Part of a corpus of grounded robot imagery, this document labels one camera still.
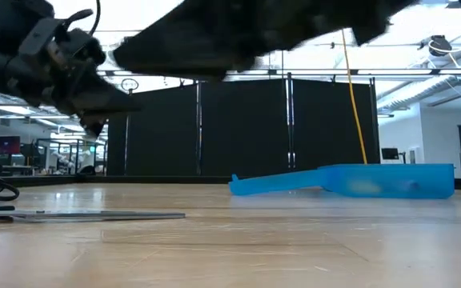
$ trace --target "ceiling duct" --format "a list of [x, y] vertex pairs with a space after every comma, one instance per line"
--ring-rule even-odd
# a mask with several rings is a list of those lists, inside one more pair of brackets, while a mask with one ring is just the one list
[[[449, 65], [441, 69], [456, 68], [455, 65]], [[439, 92], [448, 90], [461, 83], [459, 75], [440, 75], [422, 82], [413, 82], [403, 86], [396, 91], [382, 96], [378, 100], [377, 107], [379, 110], [397, 110], [409, 106], [412, 103], [423, 100]]]

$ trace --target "black curtain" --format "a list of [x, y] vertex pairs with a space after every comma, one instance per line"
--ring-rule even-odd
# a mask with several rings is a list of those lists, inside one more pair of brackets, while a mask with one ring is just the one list
[[202, 175], [253, 177], [289, 171], [284, 83], [202, 84]]
[[143, 106], [129, 120], [127, 175], [197, 175], [195, 85], [134, 94]]
[[126, 131], [127, 115], [108, 119], [108, 142], [106, 174], [124, 176], [126, 174]]
[[[367, 160], [379, 163], [374, 89], [353, 88]], [[363, 162], [347, 83], [293, 80], [293, 111], [296, 170]]]

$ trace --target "blue plastic object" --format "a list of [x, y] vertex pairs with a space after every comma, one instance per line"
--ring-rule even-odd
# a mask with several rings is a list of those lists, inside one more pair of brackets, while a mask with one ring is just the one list
[[455, 192], [452, 164], [346, 164], [232, 180], [230, 191], [242, 196], [316, 186], [360, 198], [443, 199]]

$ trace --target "table surface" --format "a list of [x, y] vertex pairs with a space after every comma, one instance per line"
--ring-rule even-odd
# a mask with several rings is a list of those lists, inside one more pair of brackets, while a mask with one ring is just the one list
[[446, 201], [219, 185], [22, 189], [20, 209], [185, 212], [186, 219], [2, 223], [0, 287], [461, 287], [461, 192]]

